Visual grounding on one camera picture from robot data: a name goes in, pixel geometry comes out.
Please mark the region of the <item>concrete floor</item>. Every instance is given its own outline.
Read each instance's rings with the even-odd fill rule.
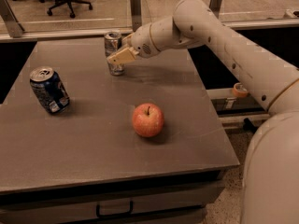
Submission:
[[[53,0],[8,0],[19,22],[26,31],[61,31],[70,29],[131,27],[130,0],[89,0],[93,10],[85,5],[74,5],[76,18],[69,18],[67,6],[53,10],[48,16],[48,7]],[[143,22],[157,21],[172,14],[179,0],[142,0]],[[207,5],[210,0],[203,0]],[[283,19],[287,10],[299,10],[299,0],[223,0],[221,21],[252,21]],[[0,32],[6,28],[0,21]],[[226,189],[219,199],[207,206],[207,224],[237,224],[241,210],[243,163],[252,133],[244,132],[242,125],[227,129],[227,133],[239,158],[240,167],[224,177]]]

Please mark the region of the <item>can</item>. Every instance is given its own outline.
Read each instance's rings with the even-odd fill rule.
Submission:
[[[121,34],[118,32],[108,32],[104,35],[105,55],[108,57],[121,47]],[[124,73],[124,65],[107,63],[109,72],[113,76],[119,76]]]
[[[70,103],[64,84],[51,67],[41,66],[30,73],[30,85],[39,103],[51,114],[66,109]]]

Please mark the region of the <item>red apple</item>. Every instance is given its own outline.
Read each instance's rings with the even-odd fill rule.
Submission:
[[[134,110],[132,124],[140,136],[153,137],[163,128],[164,114],[157,105],[144,103]]]

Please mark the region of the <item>can top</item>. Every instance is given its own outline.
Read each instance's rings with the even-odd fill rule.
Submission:
[[[121,38],[121,34],[118,32],[108,32],[104,35],[106,40],[117,40]]]
[[[54,70],[48,66],[40,66],[30,73],[30,79],[35,82],[42,82],[51,78],[54,74]]]

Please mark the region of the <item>drawer handle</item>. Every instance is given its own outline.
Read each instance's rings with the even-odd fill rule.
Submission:
[[[99,218],[115,218],[115,217],[127,217],[129,215],[132,214],[133,212],[133,201],[130,201],[130,209],[129,211],[127,212],[124,212],[124,213],[117,213],[117,214],[109,214],[109,215],[102,215],[100,213],[100,205],[96,205],[96,216],[99,217]]]

